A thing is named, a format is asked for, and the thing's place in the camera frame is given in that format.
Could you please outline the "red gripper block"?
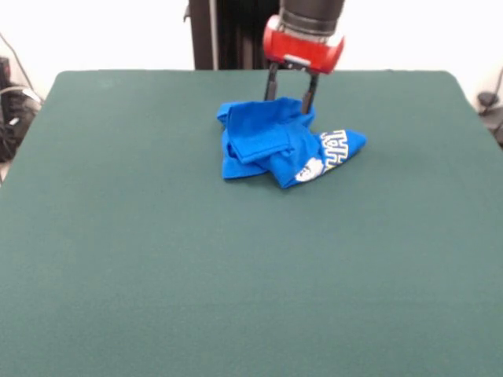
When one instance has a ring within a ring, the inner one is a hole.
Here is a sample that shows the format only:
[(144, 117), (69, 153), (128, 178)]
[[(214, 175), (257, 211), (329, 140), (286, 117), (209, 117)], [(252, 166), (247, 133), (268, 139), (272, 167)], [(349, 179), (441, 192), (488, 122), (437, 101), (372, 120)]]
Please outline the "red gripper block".
[(279, 15), (273, 15), (263, 33), (263, 51), (269, 66), (265, 100), (273, 101), (277, 92), (279, 64), (293, 64), (314, 72), (302, 100), (302, 112), (310, 112), (318, 88), (319, 74), (331, 74), (343, 52), (344, 36), (336, 31), (328, 38), (300, 34), (281, 24)]

